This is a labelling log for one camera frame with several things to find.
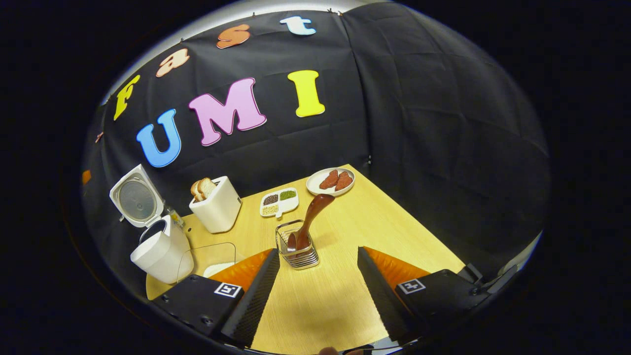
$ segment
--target wooden table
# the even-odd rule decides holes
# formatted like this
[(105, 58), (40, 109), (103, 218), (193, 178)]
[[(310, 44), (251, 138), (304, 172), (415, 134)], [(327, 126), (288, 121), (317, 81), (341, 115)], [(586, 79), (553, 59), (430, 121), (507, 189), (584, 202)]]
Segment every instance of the wooden table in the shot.
[[(354, 186), (336, 197), (310, 229), (320, 264), (294, 270), (280, 256), (280, 269), (254, 337), (253, 349), (317, 354), (327, 346), (350, 349), (387, 337), (357, 268), (359, 246), (390, 254), (428, 272), (446, 268), (458, 273), (464, 267), (454, 253), (394, 200), (352, 166), (343, 167), (355, 173)], [(211, 234), (195, 215), (183, 217), (191, 248), (231, 242), (245, 257), (275, 248), (276, 226), (305, 217), (314, 197), (307, 190), (306, 181), (307, 177), (243, 198), (239, 216), (228, 232)], [(261, 198), (288, 187), (298, 190), (298, 207), (283, 214), (280, 220), (273, 216), (261, 217)], [(149, 299), (171, 287), (147, 275)]]

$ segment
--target metal utensil holder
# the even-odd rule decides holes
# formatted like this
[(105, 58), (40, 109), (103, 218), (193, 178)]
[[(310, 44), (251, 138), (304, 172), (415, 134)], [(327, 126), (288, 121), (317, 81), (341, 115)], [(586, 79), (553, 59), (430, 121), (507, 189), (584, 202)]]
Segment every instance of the metal utensil holder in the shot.
[[(283, 256), (285, 261), (296, 270), (302, 270), (318, 265), (320, 259), (318, 259), (316, 246), (311, 239), (311, 234), (307, 233), (309, 238), (309, 246), (301, 250), (296, 250), (291, 253), (287, 252), (287, 242), (291, 233), (298, 232), (305, 221), (302, 219), (293, 220), (291, 222), (283, 223), (276, 227), (276, 247), (280, 255)], [(291, 258), (293, 255), (301, 254), (296, 258)]]

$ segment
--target pink letter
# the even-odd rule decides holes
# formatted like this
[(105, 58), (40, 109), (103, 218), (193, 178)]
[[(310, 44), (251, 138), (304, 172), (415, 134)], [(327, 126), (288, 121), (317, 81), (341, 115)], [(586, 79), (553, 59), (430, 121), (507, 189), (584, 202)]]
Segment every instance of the pink letter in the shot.
[(221, 139), (221, 133), (213, 128), (214, 122), (226, 134), (232, 134), (235, 112), (239, 114), (239, 131), (247, 131), (264, 124), (267, 119), (259, 112), (254, 100), (252, 87), (256, 81), (254, 78), (245, 78), (235, 81), (228, 90), (226, 104), (223, 105), (210, 94), (198, 96), (189, 107), (198, 115), (199, 125), (204, 137), (202, 145), (211, 145)]

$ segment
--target colorful foam letter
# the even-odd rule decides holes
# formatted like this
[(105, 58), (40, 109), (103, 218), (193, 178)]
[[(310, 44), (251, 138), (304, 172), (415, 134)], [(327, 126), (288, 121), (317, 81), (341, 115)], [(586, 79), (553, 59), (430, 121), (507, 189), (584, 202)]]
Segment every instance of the colorful foam letter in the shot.
[(316, 78), (318, 76), (317, 71), (313, 70), (294, 71), (287, 75), (287, 78), (296, 84), (298, 94), (296, 116), (307, 117), (324, 112), (324, 105), (317, 98)]
[(188, 55), (188, 51), (188, 49), (182, 48), (179, 51), (171, 54), (169, 57), (166, 57), (162, 61), (162, 63), (160, 63), (160, 69), (158, 69), (156, 76), (161, 77), (171, 71), (171, 69), (177, 68), (180, 65), (186, 63), (186, 61), (190, 58), (190, 56)]
[(215, 144), (221, 139), (221, 133), (215, 131), (213, 122), (226, 134), (231, 135), (235, 112), (239, 114), (239, 131), (247, 131), (267, 121), (265, 115), (259, 112), (254, 100), (252, 87), (255, 82), (254, 78), (245, 78), (232, 83), (225, 105), (207, 93), (191, 101), (189, 107), (196, 111), (204, 135), (202, 145)]
[(217, 48), (224, 49), (245, 42), (250, 38), (250, 32), (247, 31), (248, 29), (250, 29), (248, 25), (239, 25), (223, 31), (219, 34), (219, 37), (217, 37), (217, 39), (219, 39)]
[(144, 156), (147, 158), (149, 164), (155, 167), (165, 167), (180, 154), (182, 148), (182, 141), (180, 135), (175, 127), (175, 109), (168, 110), (158, 117), (158, 123), (160, 123), (165, 132), (167, 133), (168, 149), (166, 152), (161, 152), (156, 147), (156, 141), (153, 139), (153, 125), (148, 124), (136, 135), (136, 140), (140, 142), (140, 146), (143, 148)]
[(285, 18), (284, 20), (280, 20), (280, 23), (286, 23), (287, 27), (289, 28), (289, 32), (295, 35), (308, 36), (316, 32), (314, 28), (305, 27), (305, 23), (311, 23), (311, 20), (308, 18), (293, 16)]
[(92, 173), (89, 170), (86, 170), (83, 172), (83, 174), (81, 174), (81, 180), (84, 185), (87, 184), (91, 178), (92, 178)]
[(127, 103), (125, 100), (129, 100), (131, 97), (131, 91), (133, 90), (133, 85), (140, 80), (140, 74), (136, 75), (121, 91), (116, 95), (116, 112), (114, 113), (114, 121), (125, 111), (127, 107)]

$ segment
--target green beans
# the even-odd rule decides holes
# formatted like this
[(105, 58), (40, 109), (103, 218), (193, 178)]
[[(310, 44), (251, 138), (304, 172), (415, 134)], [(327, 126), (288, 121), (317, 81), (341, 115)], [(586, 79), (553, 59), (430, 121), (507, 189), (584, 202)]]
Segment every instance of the green beans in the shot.
[(296, 192), (295, 191), (283, 191), (280, 193), (280, 200), (286, 200), (288, 198), (292, 198), (296, 196)]

